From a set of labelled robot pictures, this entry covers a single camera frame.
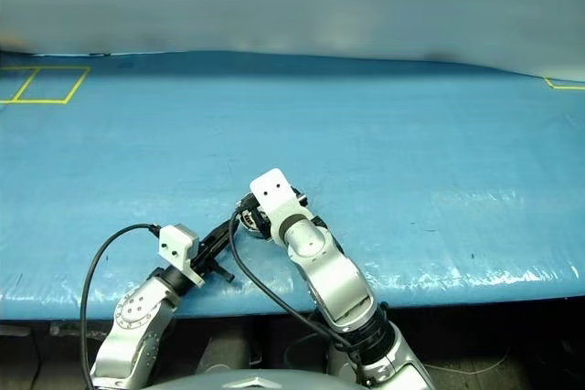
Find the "wrinkled plastic cover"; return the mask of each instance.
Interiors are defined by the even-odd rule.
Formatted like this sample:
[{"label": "wrinkled plastic cover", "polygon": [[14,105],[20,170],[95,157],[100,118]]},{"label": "wrinkled plastic cover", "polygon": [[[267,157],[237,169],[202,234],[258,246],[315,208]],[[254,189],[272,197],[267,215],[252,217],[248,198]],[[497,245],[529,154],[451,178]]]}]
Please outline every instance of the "wrinkled plastic cover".
[{"label": "wrinkled plastic cover", "polygon": [[[77,318],[107,236],[156,222],[203,237],[275,166],[391,306],[585,293],[585,91],[437,63],[2,60],[91,72],[67,105],[0,108],[0,319]],[[47,96],[70,82],[39,73],[29,87]],[[269,287],[313,307],[285,251],[241,231],[237,242]],[[112,245],[91,318],[111,318],[124,292],[165,264],[156,250],[147,232]],[[234,283],[210,277],[179,315],[279,310],[228,252],[219,262]]]},{"label": "wrinkled plastic cover", "polygon": [[584,2],[2,0],[0,46],[431,59],[585,80]]}]

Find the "yellow tape line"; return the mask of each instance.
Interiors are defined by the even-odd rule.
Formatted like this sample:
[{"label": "yellow tape line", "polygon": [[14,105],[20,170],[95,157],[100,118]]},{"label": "yellow tape line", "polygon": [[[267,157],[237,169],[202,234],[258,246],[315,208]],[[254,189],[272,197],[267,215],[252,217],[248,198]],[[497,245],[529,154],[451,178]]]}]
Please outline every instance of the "yellow tape line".
[{"label": "yellow tape line", "polygon": [[585,85],[583,86],[559,86],[559,84],[555,84],[547,77],[542,77],[542,79],[547,83],[547,85],[554,89],[554,90],[585,90]]},{"label": "yellow tape line", "polygon": [[40,69],[35,69],[33,71],[33,73],[27,78],[27,80],[23,83],[23,85],[20,86],[20,89],[18,89],[18,92],[16,93],[16,95],[12,97],[11,102],[17,101],[22,96],[22,94],[25,92],[25,90],[30,85],[30,83],[33,81],[33,79],[38,74],[38,72],[40,72]]}]

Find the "blue table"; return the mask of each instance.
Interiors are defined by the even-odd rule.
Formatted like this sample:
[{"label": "blue table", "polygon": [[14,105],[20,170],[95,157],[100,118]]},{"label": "blue table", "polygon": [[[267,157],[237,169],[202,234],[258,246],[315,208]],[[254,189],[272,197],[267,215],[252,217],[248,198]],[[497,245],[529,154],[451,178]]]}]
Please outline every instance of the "blue table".
[{"label": "blue table", "polygon": [[[0,319],[76,319],[110,233],[180,222],[204,236],[275,166],[391,306],[585,293],[580,86],[449,64],[246,53],[1,61],[0,99],[10,102],[0,104]],[[7,69],[23,66],[32,69]],[[312,308],[281,249],[243,233],[239,248],[271,288]],[[220,262],[237,280],[209,279],[179,315],[279,310],[228,252]],[[149,234],[116,241],[89,316],[111,318],[157,265]]]}]

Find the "white mounting bracket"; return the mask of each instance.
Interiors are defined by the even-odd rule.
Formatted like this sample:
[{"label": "white mounting bracket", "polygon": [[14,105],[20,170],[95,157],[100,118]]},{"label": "white mounting bracket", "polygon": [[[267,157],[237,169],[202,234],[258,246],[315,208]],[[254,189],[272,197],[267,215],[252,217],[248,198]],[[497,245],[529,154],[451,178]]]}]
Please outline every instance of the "white mounting bracket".
[{"label": "white mounting bracket", "polygon": [[288,180],[278,168],[271,169],[250,183],[250,190],[271,221],[271,235],[274,242],[285,247],[280,236],[282,222],[292,215],[302,215],[311,220],[314,215],[302,207]]},{"label": "white mounting bracket", "polygon": [[201,288],[205,281],[191,269],[191,257],[198,244],[197,233],[182,224],[165,226],[158,238],[158,254]]}]

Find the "dark floor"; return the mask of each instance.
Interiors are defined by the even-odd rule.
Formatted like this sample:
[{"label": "dark floor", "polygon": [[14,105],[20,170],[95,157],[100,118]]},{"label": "dark floor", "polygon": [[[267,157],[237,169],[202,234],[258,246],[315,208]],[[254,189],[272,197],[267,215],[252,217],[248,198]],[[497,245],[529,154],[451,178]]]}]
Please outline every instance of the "dark floor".
[{"label": "dark floor", "polygon": [[[397,310],[393,321],[428,364],[438,389],[550,390],[585,388],[584,299]],[[192,374],[208,337],[239,325],[256,340],[254,358],[264,368],[284,368],[286,346],[307,334],[287,316],[178,321],[161,346],[155,382]],[[15,326],[25,328],[15,332]],[[109,323],[94,322],[100,338]],[[5,322],[0,333],[0,389],[28,390],[41,359],[35,390],[82,389],[75,323]],[[90,341],[92,354],[99,345]],[[312,339],[290,350],[296,368],[323,371],[324,344]]]}]

